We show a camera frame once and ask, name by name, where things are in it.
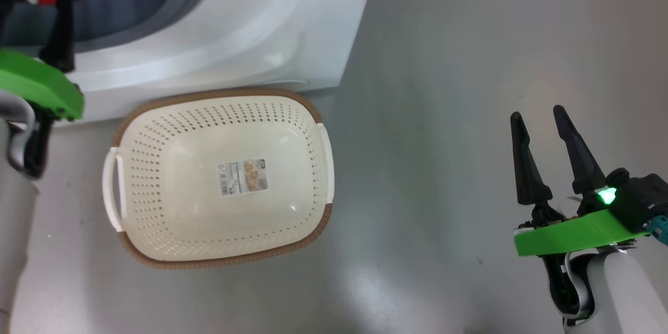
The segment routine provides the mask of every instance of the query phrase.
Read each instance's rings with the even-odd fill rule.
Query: basket handle
[[[332,144],[329,141],[327,128],[322,123],[318,123],[318,128],[320,130],[320,139],[323,140],[325,162],[327,163],[327,203],[331,204],[334,201],[334,155],[332,154]]]
[[[118,213],[116,208],[116,201],[114,199],[114,166],[118,165],[118,192],[121,200],[121,212]],[[104,208],[107,210],[107,217],[112,227],[117,232],[122,232],[121,218],[127,217],[126,210],[126,196],[125,196],[125,178],[123,175],[123,158],[120,154],[119,148],[109,149],[107,158],[104,160],[104,168],[102,170],[102,198],[104,200]]]

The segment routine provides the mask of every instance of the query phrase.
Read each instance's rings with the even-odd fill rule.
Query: gray floor
[[[335,208],[316,242],[236,267],[159,271],[121,248],[100,174],[117,122],[59,129],[14,332],[560,332],[513,178],[520,110],[556,206],[572,175],[551,108],[601,168],[668,176],[665,0],[369,0],[329,128]],[[668,248],[632,251],[668,302]]]

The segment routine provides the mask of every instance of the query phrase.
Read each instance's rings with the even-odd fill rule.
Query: laundry basket
[[[288,91],[163,99],[120,126],[102,192],[120,241],[153,267],[281,255],[312,242],[329,220],[329,136],[314,106]]]

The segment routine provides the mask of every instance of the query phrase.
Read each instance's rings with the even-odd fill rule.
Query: green led light
[[[604,204],[609,205],[613,203],[615,200],[615,192],[617,191],[616,188],[609,187],[608,189],[604,189],[599,192],[599,197],[603,201]]]

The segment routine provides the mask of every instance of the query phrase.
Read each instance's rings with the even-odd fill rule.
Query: washing machine
[[[78,0],[76,70],[85,121],[175,94],[249,85],[337,86],[366,0]],[[36,54],[55,19],[18,4],[2,45]]]

